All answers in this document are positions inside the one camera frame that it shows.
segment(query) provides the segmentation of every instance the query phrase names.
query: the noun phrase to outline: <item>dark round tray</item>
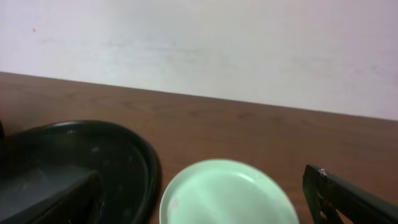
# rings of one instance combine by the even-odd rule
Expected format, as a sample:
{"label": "dark round tray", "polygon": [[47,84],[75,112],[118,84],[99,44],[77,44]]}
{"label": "dark round tray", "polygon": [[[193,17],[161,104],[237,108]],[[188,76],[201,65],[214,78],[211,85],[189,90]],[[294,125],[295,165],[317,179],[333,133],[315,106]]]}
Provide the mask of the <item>dark round tray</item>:
{"label": "dark round tray", "polygon": [[3,139],[23,166],[66,165],[97,170],[105,189],[100,223],[147,221],[160,187],[159,160],[136,133],[102,121],[71,121],[30,129]]}

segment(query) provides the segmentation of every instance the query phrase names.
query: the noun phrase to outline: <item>table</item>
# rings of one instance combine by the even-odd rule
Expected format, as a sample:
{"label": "table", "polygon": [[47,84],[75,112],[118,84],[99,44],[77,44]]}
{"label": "table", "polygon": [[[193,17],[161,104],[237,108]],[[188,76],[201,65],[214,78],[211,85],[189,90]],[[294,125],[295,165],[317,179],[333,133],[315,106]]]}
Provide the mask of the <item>table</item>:
{"label": "table", "polygon": [[[273,178],[301,223],[306,164],[398,204],[398,122],[280,106],[0,73],[6,134],[74,119],[121,124],[147,139],[162,166],[162,192],[205,159],[245,162]],[[159,222],[159,202],[150,223]]]}

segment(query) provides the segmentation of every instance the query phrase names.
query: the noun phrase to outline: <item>mint green plate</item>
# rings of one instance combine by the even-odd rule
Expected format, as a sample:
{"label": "mint green plate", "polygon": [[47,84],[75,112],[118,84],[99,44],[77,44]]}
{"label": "mint green plate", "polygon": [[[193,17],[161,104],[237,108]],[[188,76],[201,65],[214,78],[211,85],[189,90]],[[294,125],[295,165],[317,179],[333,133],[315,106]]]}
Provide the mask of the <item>mint green plate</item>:
{"label": "mint green plate", "polygon": [[160,203],[160,224],[297,224],[283,190],[241,162],[209,160],[178,173]]}

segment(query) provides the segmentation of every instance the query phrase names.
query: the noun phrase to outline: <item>brown wooden surface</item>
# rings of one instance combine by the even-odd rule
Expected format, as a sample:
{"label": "brown wooden surface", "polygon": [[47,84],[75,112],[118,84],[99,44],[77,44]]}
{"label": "brown wooden surface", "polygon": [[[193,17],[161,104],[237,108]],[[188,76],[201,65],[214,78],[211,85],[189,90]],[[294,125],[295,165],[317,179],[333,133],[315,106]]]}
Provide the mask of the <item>brown wooden surface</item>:
{"label": "brown wooden surface", "polygon": [[[301,223],[313,223],[302,193],[306,164],[398,204],[395,121],[7,73],[0,73],[0,119],[6,134],[73,119],[128,127],[157,151],[162,191],[195,162],[243,161],[285,190]],[[159,222],[157,206],[151,223]]]}

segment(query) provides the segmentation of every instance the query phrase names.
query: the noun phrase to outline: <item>white wall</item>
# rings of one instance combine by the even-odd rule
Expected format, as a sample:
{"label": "white wall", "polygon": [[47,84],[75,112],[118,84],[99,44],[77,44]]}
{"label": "white wall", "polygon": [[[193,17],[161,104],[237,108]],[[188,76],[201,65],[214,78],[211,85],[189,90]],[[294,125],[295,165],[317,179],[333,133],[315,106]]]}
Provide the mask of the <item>white wall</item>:
{"label": "white wall", "polygon": [[397,0],[0,0],[0,70],[398,120],[397,9]]}

